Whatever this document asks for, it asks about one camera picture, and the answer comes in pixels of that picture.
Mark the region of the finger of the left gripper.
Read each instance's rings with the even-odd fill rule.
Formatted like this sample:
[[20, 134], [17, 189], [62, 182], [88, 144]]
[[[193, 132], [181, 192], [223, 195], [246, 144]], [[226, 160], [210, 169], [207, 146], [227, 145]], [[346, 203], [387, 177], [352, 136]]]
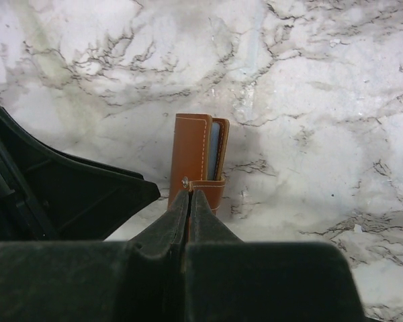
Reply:
[[104, 240], [159, 196], [137, 172], [47, 146], [0, 106], [0, 242]]

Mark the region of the brown leather card holder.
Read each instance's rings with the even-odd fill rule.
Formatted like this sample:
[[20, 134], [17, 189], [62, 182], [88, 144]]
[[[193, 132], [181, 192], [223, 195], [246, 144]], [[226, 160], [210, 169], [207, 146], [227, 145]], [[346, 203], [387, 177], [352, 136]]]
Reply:
[[188, 198], [187, 228], [191, 241], [238, 239], [216, 217], [226, 185], [222, 173], [229, 127], [227, 119], [208, 114], [175, 116], [168, 208], [183, 191]]

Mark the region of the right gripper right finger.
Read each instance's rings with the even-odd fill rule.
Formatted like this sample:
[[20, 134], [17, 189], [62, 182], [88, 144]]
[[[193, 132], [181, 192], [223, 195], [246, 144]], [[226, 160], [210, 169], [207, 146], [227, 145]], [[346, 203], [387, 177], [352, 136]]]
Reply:
[[319, 241], [244, 242], [193, 193], [186, 321], [364, 321], [348, 262]]

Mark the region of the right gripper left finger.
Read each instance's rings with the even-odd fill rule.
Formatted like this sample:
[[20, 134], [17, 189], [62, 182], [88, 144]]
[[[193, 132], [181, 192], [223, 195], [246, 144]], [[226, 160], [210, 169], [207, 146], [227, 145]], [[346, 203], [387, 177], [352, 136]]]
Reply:
[[130, 241], [0, 242], [0, 321], [164, 321], [190, 197]]

